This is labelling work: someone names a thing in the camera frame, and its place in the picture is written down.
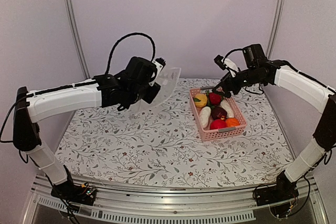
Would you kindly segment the red toy strawberry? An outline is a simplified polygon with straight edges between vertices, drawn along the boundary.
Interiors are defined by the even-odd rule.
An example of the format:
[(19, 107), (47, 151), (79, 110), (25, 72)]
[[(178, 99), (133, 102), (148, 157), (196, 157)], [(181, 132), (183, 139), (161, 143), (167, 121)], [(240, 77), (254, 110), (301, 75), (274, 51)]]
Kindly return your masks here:
[(222, 101), (222, 97), (216, 93), (209, 93), (208, 99), (211, 105), (219, 105)]

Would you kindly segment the dark red toy fruit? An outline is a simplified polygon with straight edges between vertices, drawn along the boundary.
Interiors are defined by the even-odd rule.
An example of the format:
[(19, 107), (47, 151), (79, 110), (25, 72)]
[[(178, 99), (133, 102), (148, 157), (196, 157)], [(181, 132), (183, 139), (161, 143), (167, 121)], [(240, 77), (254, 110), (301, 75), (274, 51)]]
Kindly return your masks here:
[(214, 107), (211, 111), (211, 116), (213, 120), (216, 120), (216, 119), (226, 120), (227, 118), (226, 115), (227, 115), (227, 112), (220, 106)]

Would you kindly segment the red toy tomato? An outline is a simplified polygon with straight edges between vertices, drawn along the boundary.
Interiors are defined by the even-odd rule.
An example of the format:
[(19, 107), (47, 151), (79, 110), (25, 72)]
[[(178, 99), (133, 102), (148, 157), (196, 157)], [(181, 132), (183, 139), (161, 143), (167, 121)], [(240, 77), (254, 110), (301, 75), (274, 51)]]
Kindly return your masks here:
[(209, 129), (218, 130), (218, 129), (224, 129), (226, 127), (227, 127), (227, 123), (225, 122), (225, 120), (216, 119), (210, 124)]

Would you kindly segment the clear zip top bag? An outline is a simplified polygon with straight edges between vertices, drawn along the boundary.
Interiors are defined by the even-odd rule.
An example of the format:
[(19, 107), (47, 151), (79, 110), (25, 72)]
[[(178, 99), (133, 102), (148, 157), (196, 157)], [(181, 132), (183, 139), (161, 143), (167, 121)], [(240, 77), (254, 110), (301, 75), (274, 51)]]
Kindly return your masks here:
[(145, 112), (151, 109), (157, 109), (172, 95), (177, 85), (177, 81), (179, 80), (180, 74), (181, 68), (174, 67), (162, 70), (156, 80), (156, 83), (161, 86), (161, 89), (152, 103), (148, 104), (145, 101), (140, 100), (130, 106), (129, 112), (131, 114), (138, 114), (140, 112)]

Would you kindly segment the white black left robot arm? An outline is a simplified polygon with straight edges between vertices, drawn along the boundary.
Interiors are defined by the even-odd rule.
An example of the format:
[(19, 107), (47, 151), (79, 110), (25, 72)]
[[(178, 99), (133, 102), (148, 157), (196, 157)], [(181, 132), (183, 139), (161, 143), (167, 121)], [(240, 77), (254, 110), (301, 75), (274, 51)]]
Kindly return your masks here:
[(150, 104), (160, 85), (157, 78), (165, 67), (162, 58), (149, 61), (132, 57), (127, 67), (115, 76), (102, 74), (81, 83), (69, 84), (41, 91), (17, 92), (14, 110), (13, 144), (26, 153), (57, 185), (58, 192), (67, 200), (78, 195), (78, 188), (70, 182), (70, 175), (50, 148), (39, 136), (38, 122), (75, 110), (117, 106), (118, 111), (141, 100)]

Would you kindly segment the white toy radish right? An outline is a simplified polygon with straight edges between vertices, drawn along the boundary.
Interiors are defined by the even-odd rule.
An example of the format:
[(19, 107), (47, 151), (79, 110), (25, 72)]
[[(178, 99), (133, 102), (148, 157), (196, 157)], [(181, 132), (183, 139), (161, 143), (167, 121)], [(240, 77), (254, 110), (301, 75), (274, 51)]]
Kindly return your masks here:
[(222, 100), (219, 106), (227, 112), (227, 115), (226, 115), (227, 118), (235, 117), (234, 111), (227, 100)]

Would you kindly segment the white toy radish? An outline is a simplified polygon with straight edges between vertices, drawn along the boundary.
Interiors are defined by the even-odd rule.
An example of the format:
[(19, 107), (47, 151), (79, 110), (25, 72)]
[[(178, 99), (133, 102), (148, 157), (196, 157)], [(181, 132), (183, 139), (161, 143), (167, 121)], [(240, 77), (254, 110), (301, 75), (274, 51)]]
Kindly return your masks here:
[(227, 112), (227, 115), (226, 115), (227, 118), (235, 117), (234, 111), (227, 100), (222, 100), (219, 106)]
[(211, 115), (211, 108), (208, 106), (205, 106), (201, 109), (199, 113), (199, 122), (201, 124), (201, 127), (205, 129), (208, 126), (209, 117)]

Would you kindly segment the yellow toy fruit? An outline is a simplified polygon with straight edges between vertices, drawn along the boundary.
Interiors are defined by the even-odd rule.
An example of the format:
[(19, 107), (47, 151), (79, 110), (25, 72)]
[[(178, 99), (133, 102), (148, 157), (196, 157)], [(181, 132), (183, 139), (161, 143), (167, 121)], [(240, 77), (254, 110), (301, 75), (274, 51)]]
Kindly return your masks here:
[(197, 108), (203, 108), (207, 106), (208, 98), (205, 93), (198, 93), (193, 98), (194, 104)]

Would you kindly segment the orange toy fruit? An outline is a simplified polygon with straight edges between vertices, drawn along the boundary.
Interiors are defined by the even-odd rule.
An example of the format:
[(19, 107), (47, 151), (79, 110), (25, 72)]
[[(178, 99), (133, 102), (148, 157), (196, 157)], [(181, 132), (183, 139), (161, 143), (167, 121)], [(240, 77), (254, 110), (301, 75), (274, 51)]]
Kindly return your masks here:
[(227, 127), (240, 126), (240, 122), (236, 118), (227, 118), (225, 120)]

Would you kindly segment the pink plastic basket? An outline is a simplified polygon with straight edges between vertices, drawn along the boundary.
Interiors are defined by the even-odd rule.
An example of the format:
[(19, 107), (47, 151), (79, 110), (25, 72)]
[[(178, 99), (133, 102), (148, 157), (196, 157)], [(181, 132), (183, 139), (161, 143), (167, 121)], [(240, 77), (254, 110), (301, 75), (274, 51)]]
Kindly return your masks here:
[(190, 89), (190, 105), (203, 141), (238, 136), (247, 122), (232, 98), (211, 92), (211, 87)]

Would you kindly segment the floral patterned table mat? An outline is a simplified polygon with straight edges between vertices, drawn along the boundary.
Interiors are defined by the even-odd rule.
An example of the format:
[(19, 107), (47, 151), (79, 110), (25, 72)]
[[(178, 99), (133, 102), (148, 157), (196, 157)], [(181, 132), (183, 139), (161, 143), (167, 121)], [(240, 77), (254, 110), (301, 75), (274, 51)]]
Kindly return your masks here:
[(180, 79), (165, 103), (135, 115), (113, 107), (79, 110), (56, 156), (74, 175), (130, 184), (228, 187), (274, 182), (293, 157), (257, 86), (234, 97), (247, 120), (241, 135), (201, 139), (189, 90), (216, 83)]

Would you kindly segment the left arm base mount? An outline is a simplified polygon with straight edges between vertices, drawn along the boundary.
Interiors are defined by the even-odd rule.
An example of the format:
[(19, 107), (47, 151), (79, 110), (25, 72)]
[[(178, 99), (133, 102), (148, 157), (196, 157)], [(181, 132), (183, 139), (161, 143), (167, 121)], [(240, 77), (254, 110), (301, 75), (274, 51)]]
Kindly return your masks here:
[(93, 206), (97, 188), (88, 183), (76, 185), (72, 181), (66, 181), (60, 185), (52, 185), (51, 195), (67, 202), (74, 202), (82, 205)]

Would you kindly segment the aluminium front rail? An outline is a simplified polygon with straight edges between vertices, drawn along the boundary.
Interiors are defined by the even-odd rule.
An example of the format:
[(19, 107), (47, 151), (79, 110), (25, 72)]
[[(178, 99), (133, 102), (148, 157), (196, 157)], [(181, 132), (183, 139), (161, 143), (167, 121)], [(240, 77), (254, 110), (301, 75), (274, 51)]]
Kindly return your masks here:
[(272, 214), (284, 202), (258, 206), (256, 185), (226, 188), (173, 188), (110, 182), (75, 176), (77, 184), (96, 186), (92, 206), (74, 213), (80, 223), (330, 223), (312, 176), (298, 182), (294, 215), (280, 219)]

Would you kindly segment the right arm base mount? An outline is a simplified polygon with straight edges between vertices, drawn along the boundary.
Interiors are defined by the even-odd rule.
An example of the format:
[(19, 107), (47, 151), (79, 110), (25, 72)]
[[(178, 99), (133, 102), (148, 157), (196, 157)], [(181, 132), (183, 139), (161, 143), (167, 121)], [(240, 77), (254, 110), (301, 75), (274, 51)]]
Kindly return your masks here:
[(257, 206), (270, 205), (290, 199), (297, 199), (298, 196), (299, 193), (296, 187), (290, 189), (289, 191), (283, 191), (278, 189), (276, 185), (260, 184), (253, 190), (253, 199), (255, 200)]

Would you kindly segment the aluminium frame post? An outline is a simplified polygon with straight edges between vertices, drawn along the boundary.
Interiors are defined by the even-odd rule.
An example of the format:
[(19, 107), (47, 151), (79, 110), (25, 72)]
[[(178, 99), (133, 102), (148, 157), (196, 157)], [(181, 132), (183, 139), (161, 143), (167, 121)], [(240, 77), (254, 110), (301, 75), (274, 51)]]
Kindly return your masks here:
[(88, 79), (90, 77), (90, 73), (89, 73), (88, 64), (85, 58), (85, 54), (83, 51), (80, 35), (79, 35), (79, 30), (78, 30), (78, 26), (76, 22), (73, 3), (72, 3), (72, 0), (64, 0), (64, 2), (65, 2), (66, 13), (67, 13), (70, 31), (72, 34), (73, 43), (74, 43), (75, 50), (77, 53), (79, 65), (80, 65), (84, 78)]
[(270, 36), (268, 39), (268, 44), (267, 44), (267, 49), (266, 49), (266, 57), (268, 59), (271, 58), (272, 52), (274, 50), (275, 42), (276, 42), (276, 37), (278, 34), (279, 26), (280, 26), (280, 21), (281, 21), (281, 16), (282, 16), (282, 11), (284, 8), (285, 0), (277, 0), (276, 1), (276, 8), (275, 8), (275, 13), (274, 13), (274, 18), (272, 22), (272, 27), (270, 31)]

